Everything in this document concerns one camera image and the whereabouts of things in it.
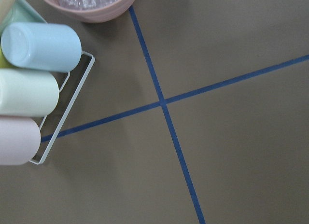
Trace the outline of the light pink cup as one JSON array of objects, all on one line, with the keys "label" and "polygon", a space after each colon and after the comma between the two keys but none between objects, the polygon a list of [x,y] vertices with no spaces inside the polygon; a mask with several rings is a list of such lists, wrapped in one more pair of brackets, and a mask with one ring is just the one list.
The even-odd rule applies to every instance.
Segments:
[{"label": "light pink cup", "polygon": [[0,164],[22,165],[37,153],[41,133],[34,120],[28,117],[0,117]]}]

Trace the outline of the white cup rack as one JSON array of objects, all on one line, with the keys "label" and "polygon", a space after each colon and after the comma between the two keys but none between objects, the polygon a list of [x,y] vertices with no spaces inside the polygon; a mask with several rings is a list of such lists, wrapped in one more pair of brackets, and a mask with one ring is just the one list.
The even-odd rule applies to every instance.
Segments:
[{"label": "white cup rack", "polygon": [[37,153],[30,160],[35,165],[43,164],[52,149],[52,146],[58,136],[60,130],[65,123],[74,103],[77,99],[85,80],[92,66],[95,62],[95,57],[86,52],[81,52],[82,59],[74,71],[68,73],[56,73],[57,76],[61,75],[60,102],[57,104],[55,110],[47,116],[42,118],[39,129],[41,131],[47,128],[53,128],[52,134],[42,137],[41,145]]}]

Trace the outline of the light blue cup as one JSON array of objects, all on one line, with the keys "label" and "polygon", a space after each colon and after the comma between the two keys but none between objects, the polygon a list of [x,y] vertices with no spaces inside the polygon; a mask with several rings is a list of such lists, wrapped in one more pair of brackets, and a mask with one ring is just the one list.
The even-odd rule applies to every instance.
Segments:
[{"label": "light blue cup", "polygon": [[11,23],[2,32],[0,43],[8,62],[27,69],[69,72],[82,54],[79,36],[63,24]]}]

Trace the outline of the light green cup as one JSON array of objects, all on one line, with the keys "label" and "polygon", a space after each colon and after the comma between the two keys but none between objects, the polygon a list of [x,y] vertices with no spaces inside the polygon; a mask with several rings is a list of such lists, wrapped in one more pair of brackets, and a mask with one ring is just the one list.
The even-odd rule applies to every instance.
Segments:
[{"label": "light green cup", "polygon": [[0,114],[44,117],[57,106],[59,88],[55,77],[41,70],[0,70]]}]

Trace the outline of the pink bowl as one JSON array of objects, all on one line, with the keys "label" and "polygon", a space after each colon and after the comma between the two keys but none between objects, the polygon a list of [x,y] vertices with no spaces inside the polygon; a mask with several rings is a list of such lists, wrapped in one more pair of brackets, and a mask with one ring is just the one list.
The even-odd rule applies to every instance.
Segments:
[{"label": "pink bowl", "polygon": [[101,23],[117,18],[135,0],[43,0],[70,18]]}]

